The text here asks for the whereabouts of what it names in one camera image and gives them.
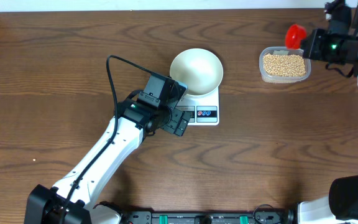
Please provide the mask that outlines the red measuring scoop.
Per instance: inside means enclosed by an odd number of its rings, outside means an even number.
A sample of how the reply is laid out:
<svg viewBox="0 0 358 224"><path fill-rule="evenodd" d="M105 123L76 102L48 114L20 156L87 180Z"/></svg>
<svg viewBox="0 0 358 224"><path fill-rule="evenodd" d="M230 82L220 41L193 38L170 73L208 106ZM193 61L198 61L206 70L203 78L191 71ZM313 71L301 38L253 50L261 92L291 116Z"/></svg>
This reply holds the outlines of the red measuring scoop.
<svg viewBox="0 0 358 224"><path fill-rule="evenodd" d="M299 49L301 41L307 36L306 29L298 24L293 24L287 30L285 36L285 47L288 49Z"/></svg>

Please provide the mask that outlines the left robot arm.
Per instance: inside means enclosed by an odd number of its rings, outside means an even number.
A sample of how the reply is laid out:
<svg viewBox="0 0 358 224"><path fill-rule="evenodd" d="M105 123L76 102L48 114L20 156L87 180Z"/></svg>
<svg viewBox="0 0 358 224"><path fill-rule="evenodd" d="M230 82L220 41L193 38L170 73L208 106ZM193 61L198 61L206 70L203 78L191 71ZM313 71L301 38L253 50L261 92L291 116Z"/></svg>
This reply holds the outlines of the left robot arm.
<svg viewBox="0 0 358 224"><path fill-rule="evenodd" d="M145 138L162 129L182 136L190 118L177 109L184 89L133 91L115 102L114 116L98 142L52 188L37 185L27 199L25 223L120 223L122 215L97 199L110 178Z"/></svg>

